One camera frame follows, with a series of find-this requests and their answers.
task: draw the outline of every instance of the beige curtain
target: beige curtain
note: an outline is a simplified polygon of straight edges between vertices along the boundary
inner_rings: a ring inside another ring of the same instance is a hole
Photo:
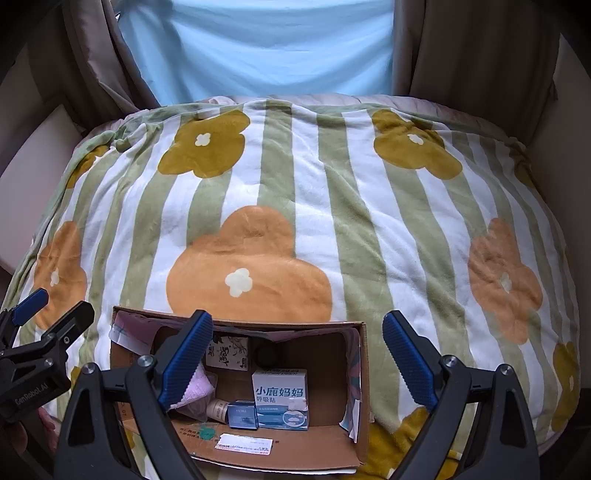
[[[395,0],[394,95],[481,116],[529,143],[553,94],[558,29],[531,0]]]
[[[73,119],[87,129],[159,106],[109,0],[64,0],[33,31],[27,47],[43,100],[63,95]]]

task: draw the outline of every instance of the orange flower print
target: orange flower print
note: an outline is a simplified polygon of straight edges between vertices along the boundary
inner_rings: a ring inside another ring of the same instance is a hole
[[[446,151],[439,134],[421,129],[422,122],[407,122],[390,110],[378,110],[371,120],[379,131],[374,150],[388,163],[412,170],[426,168],[441,180],[462,171],[462,164]]]
[[[170,307],[180,316],[204,309],[220,319],[328,322],[328,278],[293,251],[293,228],[282,214],[243,207],[218,235],[202,235],[179,256],[166,283]]]
[[[84,158],[82,158],[82,160],[80,160],[80,163],[76,166],[76,168],[74,169],[74,171],[70,175],[70,178],[68,179],[68,183],[66,184],[66,188],[67,189],[74,188],[74,185],[76,185],[76,182],[82,176],[82,174],[89,171],[91,166],[93,166],[93,164],[95,163],[95,160],[98,157],[102,157],[105,153],[107,153],[108,150],[109,150],[109,147],[107,147],[106,145],[99,145],[94,150],[88,152],[84,156]]]
[[[542,305],[542,289],[535,274],[519,257],[517,240],[507,223],[493,218],[488,235],[475,238],[468,259],[474,298],[494,313],[499,330],[511,342],[528,339],[527,320]]]
[[[244,153],[245,138],[241,132],[250,123],[240,110],[187,122],[178,129],[172,146],[162,156],[158,171],[179,175],[193,170],[203,179],[221,175]]]
[[[39,328],[47,330],[86,295],[86,272],[80,266],[82,239],[74,222],[64,222],[53,241],[37,258],[33,290],[44,288],[49,303],[37,315]]]
[[[562,393],[552,417],[551,425],[552,430],[559,432],[573,416],[579,403],[579,363],[577,362],[574,343],[569,342],[566,345],[557,343],[552,360]]]

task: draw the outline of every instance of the blanket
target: blanket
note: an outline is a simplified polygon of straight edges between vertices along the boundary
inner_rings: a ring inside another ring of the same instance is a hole
[[[50,302],[20,344],[79,300],[95,309],[68,371],[109,368],[118,304],[254,322],[361,320],[371,409],[380,434],[397,438],[426,417],[382,340],[383,315],[398,309],[442,354],[511,364],[539,444],[578,401],[564,239],[522,145],[382,105],[268,99],[132,115],[76,149],[4,305],[39,287]],[[67,399],[48,411],[61,418]],[[146,471],[141,440],[130,439]]]

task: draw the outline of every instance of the small blue box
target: small blue box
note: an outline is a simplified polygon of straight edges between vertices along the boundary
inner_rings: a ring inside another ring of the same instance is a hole
[[[228,425],[233,429],[256,430],[258,418],[252,400],[236,400],[228,405]]]

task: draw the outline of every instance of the cardboard box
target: cardboard box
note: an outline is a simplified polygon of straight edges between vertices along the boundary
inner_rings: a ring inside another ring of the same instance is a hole
[[[158,312],[143,312],[124,307],[113,309],[113,319],[119,310],[143,314],[157,319],[177,319],[179,317]],[[356,402],[359,421],[356,425],[357,442],[349,438],[349,432],[339,423],[345,410],[350,407],[348,386],[348,365],[346,342],[342,334],[302,336],[278,343],[281,345],[281,365],[278,368],[301,368],[307,370],[309,429],[293,430],[236,430],[215,421],[200,423],[176,412],[170,417],[179,438],[192,457],[220,465],[237,468],[274,472],[316,472],[352,473],[367,459],[369,441],[369,375],[366,351],[365,324],[361,322],[331,322],[325,324],[289,323],[250,323],[230,320],[214,320],[214,330],[224,327],[238,327],[251,331],[286,332],[315,329],[354,328],[360,339],[360,382],[361,401]],[[162,327],[154,340],[154,350],[175,330]],[[255,351],[261,339],[251,337],[251,351]],[[111,343],[111,367],[125,367],[132,364],[138,355]],[[216,397],[226,401],[254,400],[252,373],[256,370],[253,361],[249,371],[235,371],[223,368],[206,367],[218,375]],[[124,426],[138,432],[133,413],[128,404],[120,405]],[[269,455],[252,455],[215,449],[217,441],[224,433],[272,439]]]

